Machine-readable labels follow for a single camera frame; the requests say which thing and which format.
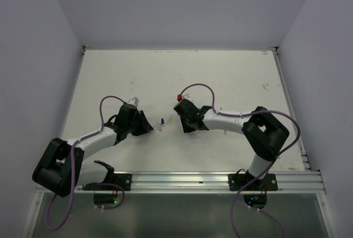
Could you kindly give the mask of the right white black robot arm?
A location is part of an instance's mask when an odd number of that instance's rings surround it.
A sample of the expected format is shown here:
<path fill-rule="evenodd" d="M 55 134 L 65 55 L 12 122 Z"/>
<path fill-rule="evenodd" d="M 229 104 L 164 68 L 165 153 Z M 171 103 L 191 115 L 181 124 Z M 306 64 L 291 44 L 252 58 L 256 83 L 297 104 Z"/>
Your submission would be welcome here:
<path fill-rule="evenodd" d="M 279 156 L 288 139 L 288 129 L 264 107 L 257 107 L 250 116 L 231 117 L 231 113 L 214 112 L 211 106 L 198 108 L 188 99 L 180 100 L 174 111 L 180 117 L 184 133 L 201 130 L 224 130 L 244 135 L 255 152 L 245 182 L 250 189 L 265 184 L 270 164 Z"/>

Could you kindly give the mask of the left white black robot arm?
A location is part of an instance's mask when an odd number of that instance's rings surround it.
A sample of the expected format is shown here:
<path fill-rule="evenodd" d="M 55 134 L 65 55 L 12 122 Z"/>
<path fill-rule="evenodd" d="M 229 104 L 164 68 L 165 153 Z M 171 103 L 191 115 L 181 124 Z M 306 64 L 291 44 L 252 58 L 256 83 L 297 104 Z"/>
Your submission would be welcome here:
<path fill-rule="evenodd" d="M 76 186 L 113 188 L 119 183 L 113 166 L 98 160 L 85 164 L 84 160 L 117 145 L 129 134 L 141 136 L 151 131 L 153 127 L 144 112 L 124 103 L 117 114 L 92 134 L 70 140 L 52 139 L 33 171 L 32 180 L 60 197 L 71 194 Z"/>

